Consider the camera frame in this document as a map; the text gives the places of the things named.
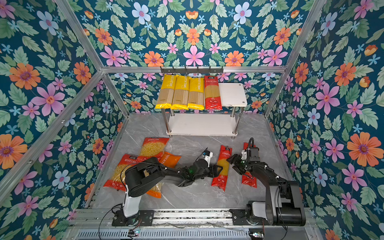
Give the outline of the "red spaghetti pack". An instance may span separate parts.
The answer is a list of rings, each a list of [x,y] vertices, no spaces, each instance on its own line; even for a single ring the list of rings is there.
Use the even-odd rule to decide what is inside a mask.
[[[249,145],[248,143],[244,143],[244,146],[243,146],[244,150],[246,150],[248,148],[248,145]],[[250,172],[245,172],[245,174],[242,175],[242,184],[248,185],[248,186],[256,189],[257,188],[257,179],[255,177],[253,177]]]
[[[204,81],[206,110],[221,111],[223,107],[221,102],[218,77],[205,76]]]
[[[217,162],[218,170],[220,173],[217,177],[213,178],[212,186],[218,187],[223,191],[226,190],[229,167],[230,167],[230,163],[228,162],[228,159],[231,156],[232,156],[232,148],[221,145],[220,154]]]

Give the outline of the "red macaroni bag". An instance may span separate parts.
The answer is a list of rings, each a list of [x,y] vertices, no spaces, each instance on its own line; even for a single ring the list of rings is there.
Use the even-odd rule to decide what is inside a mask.
[[[141,160],[138,156],[131,156],[128,154],[123,155],[122,159],[116,166],[112,176],[105,182],[105,188],[113,188],[118,191],[125,191],[126,186],[124,183],[125,180],[125,171],[133,167],[135,164],[139,163]]]
[[[169,140],[169,138],[145,138],[139,156],[147,159],[156,157],[159,160]]]

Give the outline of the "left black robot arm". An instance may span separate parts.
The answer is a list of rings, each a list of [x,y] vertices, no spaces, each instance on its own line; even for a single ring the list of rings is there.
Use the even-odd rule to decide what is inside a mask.
[[[140,221],[139,205],[141,198],[159,183],[171,183],[183,188],[204,178],[216,178],[223,167],[209,165],[198,159],[191,166],[170,168],[161,164],[155,157],[128,168],[125,171],[125,200],[120,210],[114,213],[112,226],[125,227],[137,225]]]

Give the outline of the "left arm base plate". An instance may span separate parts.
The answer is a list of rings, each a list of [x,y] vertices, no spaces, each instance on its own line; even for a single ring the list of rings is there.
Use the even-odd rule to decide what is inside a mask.
[[[137,226],[151,226],[154,220],[153,210],[142,210],[133,216],[126,217],[123,213],[123,210],[117,210],[114,213],[114,218],[112,222],[113,227],[137,227]]]

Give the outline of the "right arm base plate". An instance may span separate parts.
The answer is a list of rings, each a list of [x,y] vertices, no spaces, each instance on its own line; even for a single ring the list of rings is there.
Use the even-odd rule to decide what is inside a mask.
[[[248,218],[245,209],[230,209],[229,212],[234,226],[269,226],[266,219],[252,216]]]

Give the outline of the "yellow spaghetti pack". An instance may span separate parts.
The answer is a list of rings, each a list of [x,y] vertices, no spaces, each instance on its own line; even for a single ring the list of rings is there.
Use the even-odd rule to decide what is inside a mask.
[[[173,96],[172,110],[188,110],[190,89],[190,77],[177,76],[175,91]]]
[[[176,87],[177,75],[165,75],[155,109],[170,109]]]
[[[204,79],[190,78],[188,108],[202,111],[205,108]]]

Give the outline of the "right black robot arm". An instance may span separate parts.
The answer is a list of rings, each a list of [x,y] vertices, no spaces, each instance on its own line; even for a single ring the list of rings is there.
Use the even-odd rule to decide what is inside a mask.
[[[297,226],[306,224],[306,214],[295,181],[289,181],[276,174],[275,170],[262,162],[259,148],[248,147],[242,154],[227,159],[240,175],[250,173],[266,188],[264,201],[249,201],[246,205],[246,219],[250,224],[266,220],[271,226]]]

